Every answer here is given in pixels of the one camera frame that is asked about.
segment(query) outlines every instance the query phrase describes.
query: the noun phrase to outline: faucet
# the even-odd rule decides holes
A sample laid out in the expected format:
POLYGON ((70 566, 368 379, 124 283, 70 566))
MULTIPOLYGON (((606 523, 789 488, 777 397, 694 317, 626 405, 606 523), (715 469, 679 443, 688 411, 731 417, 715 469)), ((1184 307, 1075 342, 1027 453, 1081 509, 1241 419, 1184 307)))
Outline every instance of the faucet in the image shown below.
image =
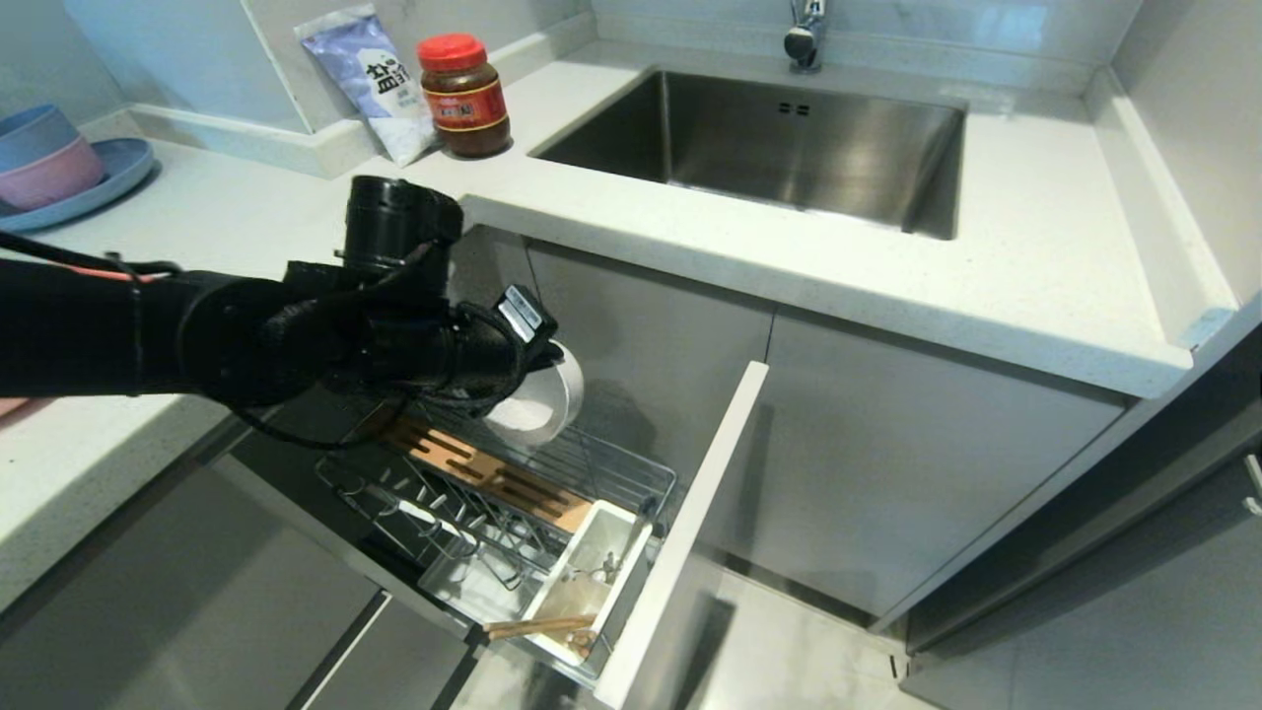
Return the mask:
POLYGON ((813 74, 823 67, 824 33, 828 21, 824 18, 825 0, 789 0, 793 10, 793 28, 785 33, 785 53, 793 59, 789 71, 795 74, 813 74))

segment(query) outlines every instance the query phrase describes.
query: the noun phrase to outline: white quartz countertop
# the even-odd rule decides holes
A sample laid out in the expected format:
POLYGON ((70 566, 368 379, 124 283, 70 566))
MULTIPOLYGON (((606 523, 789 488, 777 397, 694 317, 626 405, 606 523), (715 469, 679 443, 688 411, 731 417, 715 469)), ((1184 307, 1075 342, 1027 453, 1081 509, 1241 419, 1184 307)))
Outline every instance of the white quartz countertop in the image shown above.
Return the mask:
MULTIPOLYGON (((601 253, 1155 397, 1191 366, 1161 332, 1082 101, 960 82, 597 42, 506 88, 515 145, 433 154, 401 175, 462 199, 468 223, 601 253), (652 68, 967 105, 957 236, 940 241, 529 156, 652 68)), ((39 235, 130 260, 279 277, 333 261, 351 174, 324 180, 155 143, 162 174, 39 235)), ((0 424, 0 609, 226 415, 194 397, 64 399, 0 424)))

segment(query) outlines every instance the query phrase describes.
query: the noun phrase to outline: dish rack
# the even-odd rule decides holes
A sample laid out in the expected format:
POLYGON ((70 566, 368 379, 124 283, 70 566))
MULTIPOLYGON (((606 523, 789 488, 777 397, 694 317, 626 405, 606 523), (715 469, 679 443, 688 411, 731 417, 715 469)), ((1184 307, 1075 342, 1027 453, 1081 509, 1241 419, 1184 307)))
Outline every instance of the dish rack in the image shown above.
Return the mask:
MULTIPOLYGON (((379 409, 356 431, 380 429, 384 416, 379 409)), ((582 523, 582 516, 567 517, 572 506, 586 515, 591 503, 606 501, 642 515, 661 537, 664 512, 678 507, 680 496, 673 470, 575 428, 528 449, 506 444, 477 420, 419 405, 377 444, 321 458, 316 474, 424 570, 411 584, 478 623, 522 618, 582 523), (458 453, 454 469, 409 451, 423 435, 429 449, 458 453), (520 478, 469 475, 488 468, 520 478)), ((620 631, 603 629, 593 644, 603 653, 584 666, 599 665, 620 631)))

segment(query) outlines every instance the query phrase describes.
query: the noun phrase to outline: wooden chopstick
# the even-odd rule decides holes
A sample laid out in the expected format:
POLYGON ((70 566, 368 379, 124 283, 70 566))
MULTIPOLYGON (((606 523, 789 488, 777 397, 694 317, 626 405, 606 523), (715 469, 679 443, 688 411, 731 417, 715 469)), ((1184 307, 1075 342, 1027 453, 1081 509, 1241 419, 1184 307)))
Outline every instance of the wooden chopstick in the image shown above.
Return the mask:
POLYGON ((596 623, 596 614, 582 617, 558 617, 555 619, 530 619, 529 622, 496 622, 482 624, 487 639, 500 641, 534 633, 574 632, 586 629, 596 623))

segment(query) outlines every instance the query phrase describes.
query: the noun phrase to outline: jar label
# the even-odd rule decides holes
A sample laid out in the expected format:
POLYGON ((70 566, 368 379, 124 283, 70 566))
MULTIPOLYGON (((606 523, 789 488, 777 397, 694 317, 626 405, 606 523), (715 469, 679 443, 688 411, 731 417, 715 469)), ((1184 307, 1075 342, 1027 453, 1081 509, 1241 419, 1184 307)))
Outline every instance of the jar label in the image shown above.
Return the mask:
POLYGON ((425 101, 434 113, 434 125, 443 130, 480 130, 509 117, 500 79, 472 91, 444 93, 427 90, 425 101))

